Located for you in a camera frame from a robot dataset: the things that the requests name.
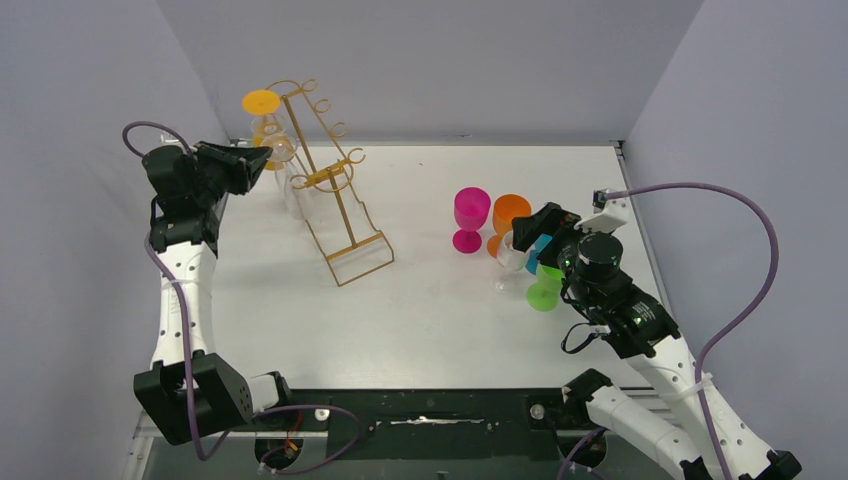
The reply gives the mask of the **clear wine glass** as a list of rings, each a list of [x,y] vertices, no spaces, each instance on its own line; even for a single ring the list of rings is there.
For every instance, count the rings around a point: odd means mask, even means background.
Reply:
[[[298,156],[298,140],[281,131],[265,137],[261,146],[270,147],[272,155],[266,168],[274,172],[278,189],[282,192],[285,210],[295,220],[306,220],[311,210],[311,199],[301,186],[306,174],[302,171]]]
[[[265,138],[286,132],[286,125],[276,113],[257,115],[251,122],[252,139],[259,145]]]
[[[495,255],[500,270],[493,283],[498,293],[506,294],[514,289],[516,275],[525,268],[528,257],[528,251],[517,250],[514,247],[513,230],[501,237]]]

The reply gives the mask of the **orange plastic wine glass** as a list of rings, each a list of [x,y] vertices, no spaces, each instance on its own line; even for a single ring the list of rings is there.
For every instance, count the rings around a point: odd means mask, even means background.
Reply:
[[[492,210],[492,226],[495,234],[487,242],[487,251],[491,257],[497,256],[503,236],[512,230],[512,220],[531,214],[531,203],[520,195],[506,194],[496,199]]]

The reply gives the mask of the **green plastic wine glass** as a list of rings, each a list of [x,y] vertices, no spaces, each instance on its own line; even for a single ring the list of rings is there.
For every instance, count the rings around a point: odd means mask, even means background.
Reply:
[[[539,264],[536,269],[535,282],[526,291],[526,300],[535,310],[548,312],[553,310],[558,302],[564,274],[561,270]]]

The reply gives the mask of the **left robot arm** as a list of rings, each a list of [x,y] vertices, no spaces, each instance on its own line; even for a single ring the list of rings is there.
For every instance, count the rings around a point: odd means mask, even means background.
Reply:
[[[284,377],[239,373],[215,350],[213,275],[227,200],[257,183],[272,156],[267,146],[197,143],[157,147],[141,158],[155,191],[145,249],[160,275],[160,320],[148,370],[134,395],[172,445],[244,426],[289,404]]]

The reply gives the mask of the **blue plastic wine glass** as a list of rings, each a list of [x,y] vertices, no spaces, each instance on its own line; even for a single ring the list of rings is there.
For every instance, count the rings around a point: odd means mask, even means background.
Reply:
[[[548,245],[551,241],[552,236],[548,234],[541,234],[533,246],[528,250],[528,258],[525,264],[525,269],[531,275],[535,275],[537,272],[537,268],[539,265],[538,255],[541,251]]]

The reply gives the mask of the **magenta plastic wine glass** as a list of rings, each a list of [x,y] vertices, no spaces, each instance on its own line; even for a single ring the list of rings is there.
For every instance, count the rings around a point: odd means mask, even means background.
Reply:
[[[454,219],[458,230],[453,234],[453,247],[460,253],[472,254],[482,246],[479,230],[486,223],[491,208],[489,194],[479,187],[465,187],[453,201]]]

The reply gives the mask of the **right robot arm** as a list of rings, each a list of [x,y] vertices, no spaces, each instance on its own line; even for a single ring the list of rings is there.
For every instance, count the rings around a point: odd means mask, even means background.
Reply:
[[[520,251],[550,236],[538,259],[558,272],[554,293],[587,320],[592,338],[649,383],[675,420],[649,411],[595,369],[563,387],[566,410],[626,440],[674,479],[720,479],[725,471],[733,479],[796,478],[802,467],[795,456],[745,424],[697,367],[662,303],[622,270],[623,246],[613,233],[630,214],[623,199],[597,200],[585,218],[549,202],[511,222]]]

